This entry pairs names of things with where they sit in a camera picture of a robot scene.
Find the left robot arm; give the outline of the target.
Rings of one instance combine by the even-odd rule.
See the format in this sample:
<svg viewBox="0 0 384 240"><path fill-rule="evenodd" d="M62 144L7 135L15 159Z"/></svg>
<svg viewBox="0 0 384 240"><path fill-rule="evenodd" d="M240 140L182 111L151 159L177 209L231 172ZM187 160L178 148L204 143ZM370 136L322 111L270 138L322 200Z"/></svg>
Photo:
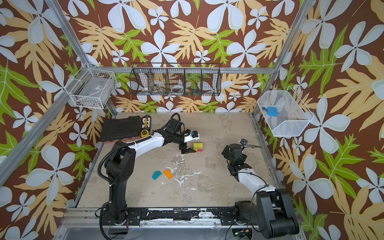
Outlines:
<svg viewBox="0 0 384 240"><path fill-rule="evenodd" d="M198 131L184 129L179 114L173 114L161 128L149 136L130 143L119 141L101 160L97 172L109 184L109 199L100 209L100 225L123 225L127 220L126 189L135 161L141 155L167 144L179 145L181 153L194 153L187 143L200 139Z"/></svg>

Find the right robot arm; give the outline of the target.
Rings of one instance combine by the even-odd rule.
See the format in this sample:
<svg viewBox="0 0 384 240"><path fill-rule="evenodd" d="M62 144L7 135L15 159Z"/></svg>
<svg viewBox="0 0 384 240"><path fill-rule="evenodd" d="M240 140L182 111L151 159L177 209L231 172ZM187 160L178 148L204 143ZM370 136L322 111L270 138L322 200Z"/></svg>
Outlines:
<svg viewBox="0 0 384 240"><path fill-rule="evenodd" d="M238 143L227 145L222 151L230 175L253 194L250 201L235 203L237 219L258 227L257 232L265 239L297 235L300 227L290 194L268 184L246 164L244 149L256 147Z"/></svg>

